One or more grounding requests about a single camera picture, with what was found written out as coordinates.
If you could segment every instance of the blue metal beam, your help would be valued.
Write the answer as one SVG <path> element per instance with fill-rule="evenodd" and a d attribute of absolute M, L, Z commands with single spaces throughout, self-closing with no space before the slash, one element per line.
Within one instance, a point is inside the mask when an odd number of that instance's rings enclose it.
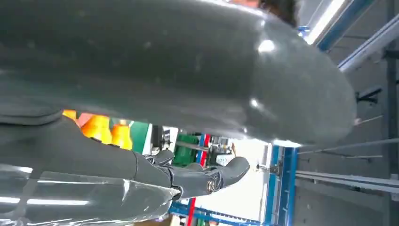
<path fill-rule="evenodd" d="M 279 146 L 274 145 L 271 151 L 271 165 L 277 164 L 279 160 Z M 274 195 L 276 193 L 276 180 L 277 177 L 274 174 L 270 174 L 269 183 L 267 185 L 267 199 L 266 199 L 266 216 L 264 218 L 265 224 L 272 224 L 272 216 L 273 216 L 273 206 L 274 206 Z"/>
<path fill-rule="evenodd" d="M 347 7 L 341 17 L 319 42 L 319 49 L 321 51 L 329 50 L 373 2 L 374 0 L 353 0 L 353 3 Z"/>

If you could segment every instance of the orange bottle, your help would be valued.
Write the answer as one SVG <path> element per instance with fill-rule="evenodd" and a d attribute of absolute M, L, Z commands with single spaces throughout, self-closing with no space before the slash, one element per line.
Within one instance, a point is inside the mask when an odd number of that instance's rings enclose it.
<path fill-rule="evenodd" d="M 103 144 L 112 142 L 110 132 L 110 118 L 103 115 L 93 115 L 81 128 L 82 133 L 88 138 L 100 140 Z"/>
<path fill-rule="evenodd" d="M 128 125 L 116 124 L 112 128 L 112 144 L 122 149 L 132 150 L 133 141 L 130 138 L 130 127 Z"/>

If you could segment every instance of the fluorescent light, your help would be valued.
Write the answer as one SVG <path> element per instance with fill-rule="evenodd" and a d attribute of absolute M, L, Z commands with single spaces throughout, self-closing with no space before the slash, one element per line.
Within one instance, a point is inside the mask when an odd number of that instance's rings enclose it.
<path fill-rule="evenodd" d="M 0 202 L 17 204 L 19 202 L 19 198 L 1 197 L 0 196 Z M 80 205 L 89 204 L 89 201 L 54 200 L 54 199 L 29 199 L 27 203 L 31 204 L 31 205 L 73 205 L 73 206 L 80 206 Z"/>
<path fill-rule="evenodd" d="M 345 1 L 346 0 L 332 0 L 327 10 L 324 12 L 320 20 L 317 22 L 316 26 L 314 26 L 310 34 L 305 38 L 305 41 L 309 45 L 313 44 L 316 41 L 316 39 L 320 36 L 320 34 L 328 25 L 328 23 L 330 23 L 331 19 L 338 12 L 338 10 L 341 8 L 341 6 Z"/>
<path fill-rule="evenodd" d="M 290 140 L 278 140 L 278 139 L 275 139 L 275 140 L 273 140 L 273 144 L 274 145 L 278 145 L 278 146 L 282 146 L 282 147 L 293 147 L 293 148 L 302 147 L 301 144 L 292 142 Z"/>

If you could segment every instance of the blue metal frame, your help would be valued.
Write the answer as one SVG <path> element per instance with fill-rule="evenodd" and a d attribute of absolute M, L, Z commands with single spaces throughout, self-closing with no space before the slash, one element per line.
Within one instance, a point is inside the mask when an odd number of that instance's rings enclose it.
<path fill-rule="evenodd" d="M 272 149 L 271 164 L 277 164 L 279 146 Z M 286 147 L 283 150 L 283 167 L 280 180 L 279 209 L 274 209 L 274 197 L 276 194 L 276 176 L 270 174 L 268 193 L 266 201 L 265 223 L 268 225 L 278 224 L 280 226 L 292 226 L 295 208 L 295 173 L 297 161 L 297 148 Z M 273 213 L 278 217 L 275 222 L 272 219 Z"/>
<path fill-rule="evenodd" d="M 271 165 L 278 164 L 279 161 L 279 146 L 273 146 L 271 153 Z M 296 161 L 297 161 L 297 149 L 296 148 L 284 148 L 284 157 L 283 157 L 283 173 L 281 176 L 281 180 L 279 186 L 281 186 L 280 197 L 279 197 L 279 210 L 276 211 L 274 209 L 274 197 L 276 195 L 276 183 L 277 176 L 274 174 L 270 174 L 269 183 L 268 183 L 268 191 L 267 191 L 267 200 L 266 200 L 266 215 L 265 222 L 259 222 L 256 220 L 240 218 L 237 216 L 224 214 L 216 211 L 206 210 L 203 208 L 195 208 L 193 216 L 198 219 L 206 220 L 206 221 L 214 221 L 217 223 L 223 223 L 233 226 L 249 226 L 249 225 L 260 225 L 260 226 L 270 226 L 278 224 L 280 226 L 292 226 L 293 216 L 294 216 L 294 203 L 295 203 L 295 172 L 296 172 Z M 189 213 L 189 205 L 184 205 L 179 202 L 174 202 L 169 209 L 170 213 L 187 216 Z M 275 219 L 276 222 L 273 221 L 273 213 L 276 212 L 278 218 Z M 226 219 L 219 219 L 217 216 L 221 216 Z"/>
<path fill-rule="evenodd" d="M 374 0 L 354 0 L 335 22 L 330 31 L 318 44 L 321 51 L 326 51 L 343 35 L 355 20 L 367 9 Z"/>
<path fill-rule="evenodd" d="M 280 146 L 274 145 L 271 150 L 271 161 L 270 165 L 275 165 L 279 161 L 279 149 Z M 271 224 L 273 216 L 273 205 L 274 205 L 274 195 L 276 188 L 277 177 L 274 174 L 269 175 L 269 183 L 267 184 L 267 199 L 266 199 L 266 216 L 264 222 L 266 224 Z"/>
<path fill-rule="evenodd" d="M 178 202 L 174 202 L 169 209 L 170 213 L 177 214 L 177 215 L 183 215 L 183 216 L 187 216 L 188 211 L 189 211 L 188 205 L 184 205 L 184 204 L 181 204 Z M 215 217 L 211 216 L 211 214 L 219 215 L 219 216 L 225 217 L 225 218 L 230 218 L 232 220 L 230 221 L 230 220 L 215 218 Z M 198 219 L 202 219 L 202 220 L 206 220 L 206 221 L 214 221 L 217 223 L 223 223 L 223 224 L 228 224 L 228 225 L 233 225 L 233 226 L 263 225 L 260 221 L 240 218 L 240 217 L 236 217 L 236 216 L 229 215 L 229 214 L 206 210 L 203 208 L 195 208 L 193 216 Z"/>

